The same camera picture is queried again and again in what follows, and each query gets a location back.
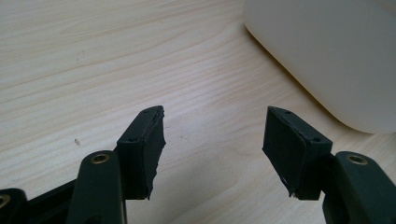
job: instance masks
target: metal screw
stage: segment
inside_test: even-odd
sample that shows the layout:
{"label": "metal screw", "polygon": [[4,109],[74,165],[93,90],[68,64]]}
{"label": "metal screw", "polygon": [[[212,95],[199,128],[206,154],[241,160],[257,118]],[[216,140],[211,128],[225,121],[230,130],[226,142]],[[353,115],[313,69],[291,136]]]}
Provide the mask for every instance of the metal screw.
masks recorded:
{"label": "metal screw", "polygon": [[11,197],[8,194],[0,194],[0,209],[6,206],[9,201],[11,201]]}
{"label": "metal screw", "polygon": [[367,165],[369,163],[366,159],[364,159],[361,156],[357,156],[357,155],[347,155],[346,158],[349,161],[351,161],[355,164],[358,164],[358,165]]}
{"label": "metal screw", "polygon": [[110,159],[110,156],[108,156],[107,154],[98,154],[98,155],[91,157],[91,163],[100,164],[105,161],[108,161],[108,159]]}

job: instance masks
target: white plastic casing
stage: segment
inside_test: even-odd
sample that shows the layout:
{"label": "white plastic casing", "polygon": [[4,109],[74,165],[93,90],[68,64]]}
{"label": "white plastic casing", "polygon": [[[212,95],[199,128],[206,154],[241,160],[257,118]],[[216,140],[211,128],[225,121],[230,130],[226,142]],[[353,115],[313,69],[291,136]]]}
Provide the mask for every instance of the white plastic casing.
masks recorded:
{"label": "white plastic casing", "polygon": [[396,1],[247,0],[249,31],[334,116],[396,133]]}

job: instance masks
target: wood grain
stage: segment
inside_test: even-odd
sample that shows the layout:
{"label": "wood grain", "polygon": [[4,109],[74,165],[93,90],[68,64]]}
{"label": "wood grain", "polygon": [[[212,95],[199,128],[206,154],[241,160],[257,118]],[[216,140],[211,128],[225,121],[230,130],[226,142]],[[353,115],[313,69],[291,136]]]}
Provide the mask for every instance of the wood grain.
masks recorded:
{"label": "wood grain", "polygon": [[248,33],[240,0],[0,3],[0,189],[29,199],[113,149],[163,105],[167,145],[130,223],[325,223],[288,198],[261,151],[266,107],[287,108],[396,182],[396,135],[329,114]]}

